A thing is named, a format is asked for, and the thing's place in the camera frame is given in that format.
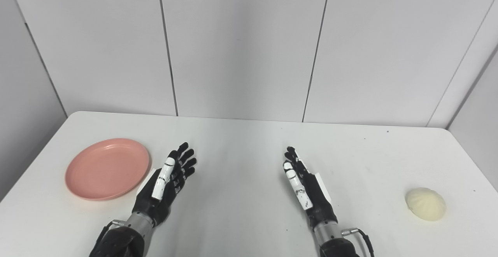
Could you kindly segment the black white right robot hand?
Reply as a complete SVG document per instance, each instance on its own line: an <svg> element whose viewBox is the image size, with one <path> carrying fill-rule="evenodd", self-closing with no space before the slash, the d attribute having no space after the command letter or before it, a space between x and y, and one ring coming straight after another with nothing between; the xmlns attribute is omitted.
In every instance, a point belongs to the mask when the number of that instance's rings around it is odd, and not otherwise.
<svg viewBox="0 0 498 257"><path fill-rule="evenodd" d="M283 169L299 204L306 212L310 227L320 223L338 223L331 198L320 174L309 172L294 147L287 147Z"/></svg>

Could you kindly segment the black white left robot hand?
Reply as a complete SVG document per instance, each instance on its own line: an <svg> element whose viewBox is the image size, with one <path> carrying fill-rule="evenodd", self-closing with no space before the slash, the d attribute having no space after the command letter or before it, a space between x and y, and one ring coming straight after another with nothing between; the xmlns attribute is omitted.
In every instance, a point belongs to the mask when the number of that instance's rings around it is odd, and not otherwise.
<svg viewBox="0 0 498 257"><path fill-rule="evenodd" d="M195 172L197 158L194 153L188 142L172 150L162 168L155 170L138 192L132 213L146 215L153 227L162 224L187 178Z"/></svg>

